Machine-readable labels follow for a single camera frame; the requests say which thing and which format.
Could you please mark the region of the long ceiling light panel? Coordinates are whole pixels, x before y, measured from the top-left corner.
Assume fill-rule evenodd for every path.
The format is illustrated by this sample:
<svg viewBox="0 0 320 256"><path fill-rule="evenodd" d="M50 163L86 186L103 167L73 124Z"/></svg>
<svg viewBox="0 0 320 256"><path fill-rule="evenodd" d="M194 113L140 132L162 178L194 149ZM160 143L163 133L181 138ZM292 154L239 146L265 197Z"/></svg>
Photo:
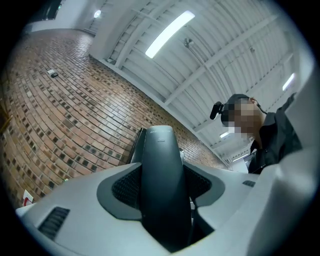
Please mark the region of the long ceiling light panel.
<svg viewBox="0 0 320 256"><path fill-rule="evenodd" d="M195 15L189 10L186 10L179 15L155 38L155 40L145 51L145 55L150 59L153 59L160 49L167 43L167 41L194 17Z"/></svg>

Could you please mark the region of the person's black shirt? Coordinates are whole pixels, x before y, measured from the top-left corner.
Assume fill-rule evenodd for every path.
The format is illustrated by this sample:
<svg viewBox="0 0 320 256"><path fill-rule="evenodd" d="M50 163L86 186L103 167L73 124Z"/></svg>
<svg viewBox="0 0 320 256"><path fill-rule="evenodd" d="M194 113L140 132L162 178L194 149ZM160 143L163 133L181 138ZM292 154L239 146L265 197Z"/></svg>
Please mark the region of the person's black shirt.
<svg viewBox="0 0 320 256"><path fill-rule="evenodd" d="M255 151L255 156L249 164L249 173L260 174L265 167L278 164L286 155L302 149L297 133L285 114L295 96L293 93L276 112L266 114L259 130L261 145L254 140L250 147L250 153Z"/></svg>

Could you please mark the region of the short ceiling light panel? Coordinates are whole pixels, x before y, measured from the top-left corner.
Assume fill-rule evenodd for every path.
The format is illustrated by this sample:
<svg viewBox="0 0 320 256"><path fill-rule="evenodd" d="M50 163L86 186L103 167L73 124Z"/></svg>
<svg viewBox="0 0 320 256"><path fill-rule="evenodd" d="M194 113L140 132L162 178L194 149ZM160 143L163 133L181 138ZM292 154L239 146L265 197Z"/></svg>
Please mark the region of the short ceiling light panel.
<svg viewBox="0 0 320 256"><path fill-rule="evenodd" d="M282 86L282 90L285 91L288 89L288 87L291 85L292 81L295 79L295 73L292 73L290 77L287 79L287 81Z"/></svg>

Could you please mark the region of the red and white wall sign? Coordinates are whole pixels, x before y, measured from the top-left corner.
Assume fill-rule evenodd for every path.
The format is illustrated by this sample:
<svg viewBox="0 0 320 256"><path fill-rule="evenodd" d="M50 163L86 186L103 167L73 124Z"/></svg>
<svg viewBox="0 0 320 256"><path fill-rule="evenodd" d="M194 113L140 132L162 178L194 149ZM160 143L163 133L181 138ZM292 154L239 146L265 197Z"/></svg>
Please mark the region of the red and white wall sign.
<svg viewBox="0 0 320 256"><path fill-rule="evenodd" d="M23 199L23 202L22 202L23 207L31 205L34 202L34 197L26 189L24 190L22 199Z"/></svg>

